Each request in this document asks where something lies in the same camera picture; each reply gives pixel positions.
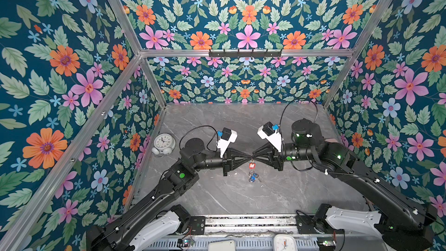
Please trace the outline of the key with red tag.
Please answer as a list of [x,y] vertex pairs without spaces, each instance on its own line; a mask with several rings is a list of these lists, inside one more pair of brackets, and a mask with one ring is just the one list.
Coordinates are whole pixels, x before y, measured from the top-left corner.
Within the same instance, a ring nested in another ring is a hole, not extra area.
[[252,160],[249,162],[249,169],[254,170],[256,168],[256,163]]

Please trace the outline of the key with blue tag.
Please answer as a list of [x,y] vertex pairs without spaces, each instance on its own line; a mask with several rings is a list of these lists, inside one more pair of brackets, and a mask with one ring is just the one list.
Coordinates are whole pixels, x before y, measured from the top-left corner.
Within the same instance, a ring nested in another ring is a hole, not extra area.
[[255,172],[250,172],[249,173],[249,182],[256,182],[259,181],[259,175]]

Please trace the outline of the large grey perforated keyring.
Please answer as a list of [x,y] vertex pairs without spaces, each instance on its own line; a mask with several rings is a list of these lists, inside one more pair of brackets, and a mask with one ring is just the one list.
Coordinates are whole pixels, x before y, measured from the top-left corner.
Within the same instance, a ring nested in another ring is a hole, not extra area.
[[252,170],[249,171],[249,182],[255,182],[257,179],[257,174]]

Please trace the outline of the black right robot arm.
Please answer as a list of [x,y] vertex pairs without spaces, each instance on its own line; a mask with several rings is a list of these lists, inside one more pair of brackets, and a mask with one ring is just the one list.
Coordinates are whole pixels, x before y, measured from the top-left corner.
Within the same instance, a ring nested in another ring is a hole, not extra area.
[[292,124],[290,143],[268,122],[257,131],[267,144],[253,156],[281,171],[285,162],[308,161],[325,175],[354,188],[376,206],[375,211],[355,211],[323,203],[313,217],[320,230],[350,230],[378,237],[396,251],[425,251],[433,246],[434,209],[414,202],[380,178],[353,151],[327,142],[318,124],[301,119]]

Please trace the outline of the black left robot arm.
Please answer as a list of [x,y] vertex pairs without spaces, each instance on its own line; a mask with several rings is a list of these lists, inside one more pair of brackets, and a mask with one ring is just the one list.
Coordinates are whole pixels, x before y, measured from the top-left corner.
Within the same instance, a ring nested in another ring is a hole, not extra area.
[[233,148],[225,153],[210,151],[199,138],[190,139],[180,150],[180,158],[166,170],[158,185],[114,222],[94,225],[86,234],[88,251],[143,251],[176,232],[185,232],[191,215],[181,205],[173,205],[199,180],[199,171],[221,168],[224,174],[251,161],[251,156]]

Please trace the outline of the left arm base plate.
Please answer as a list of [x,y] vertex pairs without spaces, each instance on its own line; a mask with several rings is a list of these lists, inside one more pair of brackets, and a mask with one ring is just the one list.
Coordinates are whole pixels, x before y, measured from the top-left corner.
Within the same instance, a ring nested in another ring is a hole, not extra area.
[[205,227],[205,216],[192,216],[186,220],[181,220],[180,226],[176,230],[175,235],[204,235]]

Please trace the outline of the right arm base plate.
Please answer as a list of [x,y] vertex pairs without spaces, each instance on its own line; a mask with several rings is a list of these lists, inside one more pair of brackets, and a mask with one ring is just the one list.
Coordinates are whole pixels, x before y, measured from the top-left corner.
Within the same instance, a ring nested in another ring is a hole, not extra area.
[[296,227],[299,234],[332,234],[334,232],[325,221],[312,216],[296,215]]

